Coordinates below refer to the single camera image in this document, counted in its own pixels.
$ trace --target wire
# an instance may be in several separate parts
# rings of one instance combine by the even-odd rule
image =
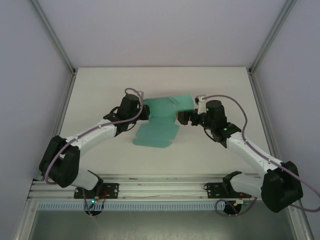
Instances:
[[[205,128],[205,127],[203,127],[203,130],[204,130],[205,135],[207,135],[207,136],[208,136],[208,138],[210,138],[212,141],[214,141],[214,142],[215,142],[214,138],[213,138],[212,136],[210,136],[210,135],[207,133],[207,130],[206,130],[206,128]]]
[[[89,210],[89,205],[87,203],[86,192],[85,192],[84,188],[82,188],[82,195],[83,195],[83,199],[84,199],[84,205],[85,205],[85,207],[86,207],[86,209],[88,211],[88,214],[89,214],[89,216],[92,216],[92,214],[91,214],[91,212]]]
[[[119,107],[115,106],[114,108],[112,108],[112,110],[110,111],[110,114],[113,114],[115,112],[115,110],[117,110]]]
[[[107,190],[106,189],[104,190],[104,193],[105,193],[105,195],[104,195],[104,199],[103,199],[103,202],[102,202],[102,209],[105,209],[105,201],[106,201],[106,198],[107,198]]]
[[[133,128],[135,127],[135,125],[136,125],[136,124],[137,124],[137,123],[134,123],[132,127],[128,128],[128,129],[127,129],[127,130],[125,130],[124,132],[128,132],[128,131],[130,131],[131,129],[133,129]]]
[[[247,208],[245,211],[240,212],[240,213],[237,213],[234,205],[233,205],[231,202],[229,202],[229,201],[227,201],[227,200],[224,200],[224,199],[219,199],[219,200],[216,201],[215,204],[214,204],[214,210],[215,210],[215,212],[216,212],[217,214],[219,214],[220,216],[223,216],[223,217],[237,217],[237,216],[241,216],[241,215],[246,214],[247,212],[249,212],[249,211],[253,208],[253,206],[255,205],[255,203],[256,203],[256,201],[257,201],[257,199],[258,199],[258,198],[256,197],[256,198],[251,202],[251,204],[248,206],[248,208]],[[221,202],[225,202],[226,204],[228,204],[228,205],[233,209],[233,211],[234,211],[236,214],[235,214],[235,215],[228,215],[228,214],[223,214],[223,213],[219,212],[219,211],[218,211],[218,203],[221,203]]]
[[[123,196],[126,198],[148,199],[148,198],[156,198],[156,197],[192,197],[192,196],[195,196],[195,194],[192,194],[192,195],[160,194],[160,195],[153,195],[153,196],[128,196],[128,195],[119,194],[119,196]]]
[[[128,94],[128,91],[133,91],[135,92],[139,99],[140,99],[140,103],[141,105],[140,106],[143,106],[144,105],[144,98],[143,96],[140,94],[140,92],[138,92],[137,90],[131,88],[131,87],[128,87],[124,90],[125,94]],[[51,168],[53,167],[53,165],[55,164],[55,162],[57,161],[57,159],[59,158],[59,156],[64,152],[64,150],[69,147],[72,143],[74,143],[75,141],[77,141],[77,139],[81,139],[83,138],[84,136],[88,135],[89,133],[101,128],[101,127],[105,127],[105,126],[108,126],[108,125],[115,125],[115,124],[123,124],[123,123],[127,123],[127,122],[130,122],[132,120],[135,120],[139,117],[139,115],[141,114],[143,108],[140,107],[139,109],[139,112],[136,114],[136,116],[132,117],[132,118],[129,118],[129,119],[126,119],[126,120],[121,120],[121,121],[110,121],[110,122],[107,122],[107,123],[104,123],[104,124],[101,124],[101,126],[94,126],[92,128],[90,128],[89,130],[83,132],[82,134],[80,134],[79,136],[77,136],[77,138],[73,138],[71,139],[69,142],[67,142],[59,151],[58,153],[54,156],[54,158],[52,159],[52,161],[50,162],[45,174],[44,174],[44,180],[47,184],[50,184],[50,185],[55,185],[56,183],[55,182],[50,182],[49,181],[49,173],[50,173],[50,170]]]
[[[318,198],[320,198],[320,191],[318,191],[314,186],[312,186],[310,183],[308,183],[307,181],[305,181],[303,178],[299,177],[298,175],[294,174],[292,171],[288,170],[287,168],[285,168],[284,166],[281,166],[280,164],[274,162],[273,160],[269,160],[269,158],[265,155],[263,155],[261,152],[259,152],[254,146],[252,146],[250,144],[250,142],[247,141],[246,137],[245,137],[245,131],[246,131],[246,127],[248,124],[248,117],[247,114],[245,112],[245,110],[243,109],[243,107],[240,105],[240,103],[235,100],[234,98],[227,96],[227,95],[221,95],[221,94],[217,94],[217,95],[210,95],[210,96],[206,96],[203,99],[210,99],[210,98],[215,98],[215,97],[221,97],[221,98],[227,98],[232,100],[241,110],[243,116],[244,116],[244,125],[242,128],[242,138],[244,140],[244,142],[247,144],[247,146],[254,151],[258,156],[260,156],[261,158],[263,158],[264,160],[270,162],[271,164],[275,165],[276,167],[278,167],[279,169],[285,171],[287,174],[291,175],[292,177],[294,177],[295,179],[299,180],[301,183],[303,183],[304,185],[306,185],[308,188],[310,188],[317,196]],[[301,207],[301,206],[297,206],[294,204],[291,204],[290,206],[300,209],[300,210],[304,210],[306,212],[310,212],[310,213],[317,213],[320,211],[320,206],[318,208],[315,209],[310,209],[310,208],[305,208],[305,207]]]

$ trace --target black mounting plate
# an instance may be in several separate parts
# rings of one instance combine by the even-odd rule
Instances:
[[[77,187],[74,191],[74,198],[75,199],[84,199],[82,187]],[[102,194],[101,196],[104,195],[104,192],[106,190],[106,199],[117,199],[118,198],[118,193],[119,193],[119,183],[103,183],[102,185]],[[85,197],[87,199],[93,199],[95,198],[95,193],[89,190],[84,190],[85,192]]]
[[[208,199],[249,199],[252,196],[242,192],[226,192],[222,182],[208,182],[203,186],[208,194]]]

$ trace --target white wall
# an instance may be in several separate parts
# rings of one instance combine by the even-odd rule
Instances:
[[[0,1],[0,232],[11,239],[69,72],[27,0]]]
[[[320,190],[320,1],[297,1],[257,70],[280,153]],[[302,203],[320,201],[304,187]],[[307,213],[320,239],[320,213]]]
[[[285,0],[39,0],[78,67],[250,67]]]

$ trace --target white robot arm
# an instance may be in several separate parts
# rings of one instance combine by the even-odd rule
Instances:
[[[141,95],[139,98],[126,94],[119,107],[115,107],[88,130],[67,138],[53,137],[39,165],[42,175],[50,177],[62,188],[70,185],[80,187],[99,198],[103,191],[103,180],[95,173],[79,168],[80,158],[101,142],[130,130],[130,124],[148,120],[149,107],[142,103]]]
[[[302,198],[303,191],[300,181],[278,166],[298,176],[297,167],[290,161],[284,163],[264,152],[247,139],[240,128],[227,122],[221,101],[206,102],[205,99],[203,95],[196,97],[195,102],[199,108],[178,112],[178,121],[182,125],[191,122],[192,126],[202,126],[209,138],[236,153],[260,176],[257,178],[239,171],[232,172],[222,179],[223,194],[245,193],[255,198],[261,198],[265,205],[275,213]],[[208,183],[207,186],[218,188],[219,185]],[[212,198],[220,198],[221,189],[218,188],[216,191],[215,188],[212,188],[208,195]]]
[[[92,128],[67,138],[53,137],[39,165],[42,174],[47,174],[63,188],[70,185],[81,187],[99,198],[103,191],[103,180],[95,173],[79,168],[80,158],[101,142],[127,131],[129,125],[135,124],[137,120],[148,120],[149,107],[141,103],[137,96],[126,94],[121,105],[117,107],[117,112],[111,111]],[[239,171],[228,174],[222,183],[223,191],[228,196],[234,193],[246,193],[262,198],[266,206],[276,213],[303,196],[300,182],[271,162],[287,168],[296,175],[298,175],[297,167],[290,161],[283,163],[253,142],[244,139],[241,130],[227,122],[224,106],[220,101],[211,100],[205,103],[205,107],[199,104],[199,109],[178,112],[178,121],[183,125],[191,121],[192,126],[200,125],[210,130],[212,137],[209,137],[212,140],[239,155],[261,177],[251,177]]]

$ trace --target teal cloth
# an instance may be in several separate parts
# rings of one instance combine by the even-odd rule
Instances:
[[[140,126],[132,142],[153,148],[169,147],[179,130],[175,124],[177,112],[194,109],[190,94],[146,99],[144,104],[150,108],[149,120]]]

